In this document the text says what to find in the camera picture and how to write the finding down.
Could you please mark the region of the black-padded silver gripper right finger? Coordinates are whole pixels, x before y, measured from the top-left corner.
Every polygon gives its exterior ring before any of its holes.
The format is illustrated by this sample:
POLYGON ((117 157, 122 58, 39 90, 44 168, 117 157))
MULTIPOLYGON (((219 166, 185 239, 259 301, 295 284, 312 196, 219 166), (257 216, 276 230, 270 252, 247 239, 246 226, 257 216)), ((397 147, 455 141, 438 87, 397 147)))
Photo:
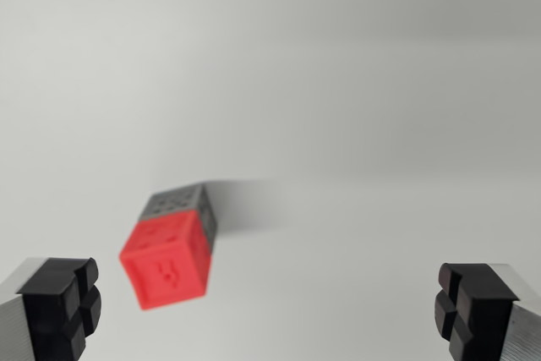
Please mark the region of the black-padded silver gripper right finger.
POLYGON ((540 359, 540 295, 507 264, 441 265, 439 334, 459 361, 540 359))

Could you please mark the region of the black-padded silver gripper left finger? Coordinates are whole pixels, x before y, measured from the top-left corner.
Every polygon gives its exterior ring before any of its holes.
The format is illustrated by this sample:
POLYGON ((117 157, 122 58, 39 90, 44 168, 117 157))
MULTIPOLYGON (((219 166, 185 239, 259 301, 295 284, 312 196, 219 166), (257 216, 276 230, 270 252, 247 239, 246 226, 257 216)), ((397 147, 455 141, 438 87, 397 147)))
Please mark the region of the black-padded silver gripper left finger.
POLYGON ((1 359, 78 360, 101 318, 94 259, 28 258, 1 282, 1 359))

